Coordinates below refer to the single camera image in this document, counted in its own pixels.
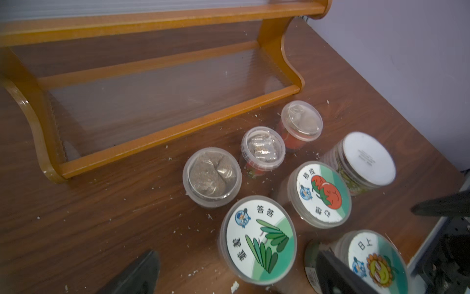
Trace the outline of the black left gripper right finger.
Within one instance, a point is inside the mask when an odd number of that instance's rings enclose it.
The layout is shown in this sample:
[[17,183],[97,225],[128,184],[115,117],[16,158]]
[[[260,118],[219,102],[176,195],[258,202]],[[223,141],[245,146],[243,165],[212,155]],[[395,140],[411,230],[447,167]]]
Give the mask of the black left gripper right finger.
[[376,294],[330,251],[319,251],[317,275],[322,294]]

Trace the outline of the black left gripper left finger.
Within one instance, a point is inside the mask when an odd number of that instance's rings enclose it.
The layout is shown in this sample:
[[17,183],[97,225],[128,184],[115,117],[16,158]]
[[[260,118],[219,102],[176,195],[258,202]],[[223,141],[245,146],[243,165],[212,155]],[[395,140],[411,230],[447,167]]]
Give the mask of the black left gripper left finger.
[[160,273],[159,254],[147,250],[120,274],[116,275],[98,294],[153,294]]

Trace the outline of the teal-lid jar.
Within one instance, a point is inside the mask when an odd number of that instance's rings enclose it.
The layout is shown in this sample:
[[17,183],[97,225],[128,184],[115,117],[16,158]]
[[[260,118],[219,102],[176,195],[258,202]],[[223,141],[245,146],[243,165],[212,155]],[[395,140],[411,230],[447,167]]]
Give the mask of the teal-lid jar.
[[321,293],[319,283],[319,251],[330,251],[352,272],[380,294],[410,294],[410,274],[395,246],[371,230],[344,234],[337,241],[311,241],[304,253],[304,268],[310,285]]

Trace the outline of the strawberry lid seed jar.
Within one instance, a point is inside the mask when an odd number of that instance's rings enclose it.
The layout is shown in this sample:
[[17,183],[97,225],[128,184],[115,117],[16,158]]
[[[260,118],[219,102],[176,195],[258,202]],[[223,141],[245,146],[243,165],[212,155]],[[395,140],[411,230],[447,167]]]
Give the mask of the strawberry lid seed jar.
[[272,193],[291,218],[298,233],[343,225],[352,199],[342,177],[330,166],[308,161],[292,171]]

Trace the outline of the green mimosa seed jar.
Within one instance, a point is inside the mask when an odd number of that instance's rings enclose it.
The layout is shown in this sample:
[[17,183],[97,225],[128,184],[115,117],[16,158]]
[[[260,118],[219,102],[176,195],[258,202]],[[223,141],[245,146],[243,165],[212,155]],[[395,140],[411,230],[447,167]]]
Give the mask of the green mimosa seed jar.
[[248,196],[224,217],[218,248],[236,276],[250,284],[271,285],[292,268],[297,235],[290,216],[276,201]]

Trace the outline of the green yellow label jar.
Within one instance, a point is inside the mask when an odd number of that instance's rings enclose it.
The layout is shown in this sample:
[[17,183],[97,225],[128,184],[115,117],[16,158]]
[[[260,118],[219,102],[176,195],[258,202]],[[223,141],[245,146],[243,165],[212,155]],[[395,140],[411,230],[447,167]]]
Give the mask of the green yellow label jar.
[[352,196],[388,186],[397,174],[388,150],[363,132],[346,135],[320,161],[342,177]]

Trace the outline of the yellow seed cup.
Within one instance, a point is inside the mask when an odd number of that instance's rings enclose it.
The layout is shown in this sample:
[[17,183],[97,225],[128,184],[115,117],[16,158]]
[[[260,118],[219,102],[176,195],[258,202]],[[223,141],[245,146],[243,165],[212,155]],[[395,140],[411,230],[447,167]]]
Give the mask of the yellow seed cup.
[[242,172],[235,157],[221,148],[203,148],[186,162],[183,174],[186,194],[199,206],[225,206],[238,195]]

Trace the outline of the red seed cup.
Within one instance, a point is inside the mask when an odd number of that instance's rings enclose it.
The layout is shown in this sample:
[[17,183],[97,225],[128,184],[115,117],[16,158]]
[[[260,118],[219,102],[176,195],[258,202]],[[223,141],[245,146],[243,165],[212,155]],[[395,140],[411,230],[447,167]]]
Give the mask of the red seed cup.
[[256,178],[280,167],[285,154],[285,143],[277,132],[254,127],[242,138],[240,166],[249,177]]

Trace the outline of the clear grey seed cup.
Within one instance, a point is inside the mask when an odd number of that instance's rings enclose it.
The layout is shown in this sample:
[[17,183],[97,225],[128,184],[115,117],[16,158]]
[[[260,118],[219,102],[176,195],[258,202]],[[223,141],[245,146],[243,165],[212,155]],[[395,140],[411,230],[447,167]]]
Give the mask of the clear grey seed cup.
[[315,141],[323,131],[323,119],[318,110],[304,101],[294,100],[286,104],[280,115],[276,131],[289,153]]

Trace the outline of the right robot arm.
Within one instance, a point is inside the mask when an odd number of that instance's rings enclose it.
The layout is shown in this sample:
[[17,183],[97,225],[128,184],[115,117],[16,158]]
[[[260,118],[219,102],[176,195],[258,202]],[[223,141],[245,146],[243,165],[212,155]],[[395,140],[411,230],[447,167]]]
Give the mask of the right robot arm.
[[439,217],[408,265],[415,294],[470,292],[470,191],[426,200],[411,208],[421,217]]

